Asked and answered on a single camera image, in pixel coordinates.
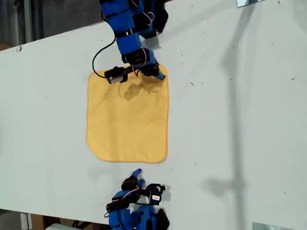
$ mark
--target robotic hand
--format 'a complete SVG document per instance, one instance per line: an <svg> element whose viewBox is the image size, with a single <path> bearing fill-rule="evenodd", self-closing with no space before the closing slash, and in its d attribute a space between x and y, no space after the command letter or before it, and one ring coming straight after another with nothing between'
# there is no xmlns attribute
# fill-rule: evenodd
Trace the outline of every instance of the robotic hand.
<svg viewBox="0 0 307 230"><path fill-rule="evenodd" d="M127 81L128 74L136 70L138 70L135 72L136 75L141 71L145 76L155 76L163 80L165 75L160 72L159 63L155 59L153 51L142 47L139 35L147 39L156 36L157 32L163 31L168 19L164 4L168 0L99 1L102 17L114 31L122 61L129 63L130 66L128 68L114 67L106 71L105 76L99 75L93 68L94 72L98 76L106 78L110 84Z"/></svg>
<svg viewBox="0 0 307 230"><path fill-rule="evenodd" d="M161 195L165 186L150 184L142 189L145 181L138 180L141 169L135 170L132 175L124 180L121 191L107 204L106 210L109 213L109 225L115 230L166 230L169 227L168 218L163 209L157 214L154 213L153 205L159 205ZM149 204L137 203L140 196L147 196ZM140 204L141 206L130 214L129 204Z"/></svg>

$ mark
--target tabletop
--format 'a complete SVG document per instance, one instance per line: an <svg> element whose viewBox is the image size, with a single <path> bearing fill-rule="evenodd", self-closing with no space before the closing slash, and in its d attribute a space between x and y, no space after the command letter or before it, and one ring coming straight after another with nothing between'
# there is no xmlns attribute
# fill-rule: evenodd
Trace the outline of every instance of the tabletop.
<svg viewBox="0 0 307 230"><path fill-rule="evenodd" d="M156 41L169 75L168 156L100 161L86 136L107 23L0 52L0 208L107 223L137 168L167 186L170 229L307 229L307 1L176 0ZM114 44L97 69L121 66Z"/></svg>

